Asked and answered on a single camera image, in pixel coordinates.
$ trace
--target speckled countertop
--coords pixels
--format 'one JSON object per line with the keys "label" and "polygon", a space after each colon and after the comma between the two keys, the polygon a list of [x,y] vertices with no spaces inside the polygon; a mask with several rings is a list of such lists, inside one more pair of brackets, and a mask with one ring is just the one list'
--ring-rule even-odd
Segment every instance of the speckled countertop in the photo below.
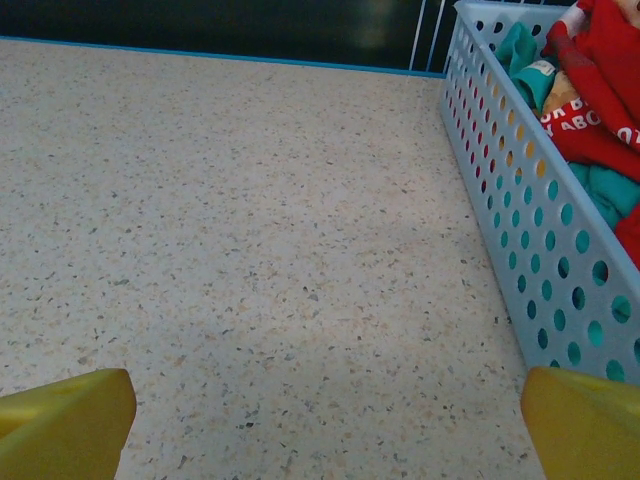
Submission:
{"label": "speckled countertop", "polygon": [[0,60],[1,394],[127,368],[121,479],[541,478],[437,80]]}

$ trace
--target teal cloth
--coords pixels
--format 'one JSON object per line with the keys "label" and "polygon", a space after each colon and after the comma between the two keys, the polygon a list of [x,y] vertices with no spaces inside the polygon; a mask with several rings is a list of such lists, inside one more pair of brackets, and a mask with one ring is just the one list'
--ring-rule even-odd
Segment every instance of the teal cloth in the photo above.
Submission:
{"label": "teal cloth", "polygon": [[500,65],[531,108],[542,111],[555,79],[555,68],[546,61],[533,63],[535,38],[522,23],[515,23],[495,52]]}
{"label": "teal cloth", "polygon": [[538,60],[511,77],[530,108],[540,114],[556,79],[556,68],[546,60]]}
{"label": "teal cloth", "polygon": [[640,184],[615,170],[578,163],[570,163],[569,168],[611,229],[640,204]]}

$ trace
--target plastic storage bin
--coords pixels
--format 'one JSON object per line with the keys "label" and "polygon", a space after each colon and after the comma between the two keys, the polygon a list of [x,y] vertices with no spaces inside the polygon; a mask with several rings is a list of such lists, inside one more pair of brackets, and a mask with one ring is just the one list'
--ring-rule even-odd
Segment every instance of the plastic storage bin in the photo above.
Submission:
{"label": "plastic storage bin", "polygon": [[564,7],[456,9],[441,113],[525,362],[640,384],[640,273],[493,55]]}

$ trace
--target yellow plastic piece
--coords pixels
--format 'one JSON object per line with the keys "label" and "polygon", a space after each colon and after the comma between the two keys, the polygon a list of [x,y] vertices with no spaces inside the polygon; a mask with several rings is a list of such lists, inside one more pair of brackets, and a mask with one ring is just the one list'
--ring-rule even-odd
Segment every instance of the yellow plastic piece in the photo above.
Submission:
{"label": "yellow plastic piece", "polygon": [[533,368],[522,413],[549,480],[640,479],[640,388]]}
{"label": "yellow plastic piece", "polygon": [[0,478],[112,480],[135,414],[120,369],[0,398]]}

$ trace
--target red fabric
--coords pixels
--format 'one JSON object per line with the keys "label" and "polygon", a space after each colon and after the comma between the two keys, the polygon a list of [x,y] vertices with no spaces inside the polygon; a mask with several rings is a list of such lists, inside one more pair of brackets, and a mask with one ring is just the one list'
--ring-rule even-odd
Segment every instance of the red fabric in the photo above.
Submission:
{"label": "red fabric", "polygon": [[640,155],[603,128],[580,99],[543,115],[540,123],[567,162],[611,168],[640,183]]}
{"label": "red fabric", "polygon": [[588,31],[576,36],[576,47],[598,65],[602,78],[639,125],[640,30],[627,21],[615,0],[579,0],[577,6],[591,13],[591,23]]}
{"label": "red fabric", "polygon": [[574,116],[592,110],[599,126],[563,130],[560,118],[543,124],[567,161],[596,163],[640,182],[640,30],[626,21],[614,0],[580,0],[577,6],[590,16],[589,29],[572,40],[567,26],[556,22],[543,54],[557,55],[591,107],[583,106]]}
{"label": "red fabric", "polygon": [[640,205],[636,206],[630,216],[618,222],[616,237],[640,269]]}

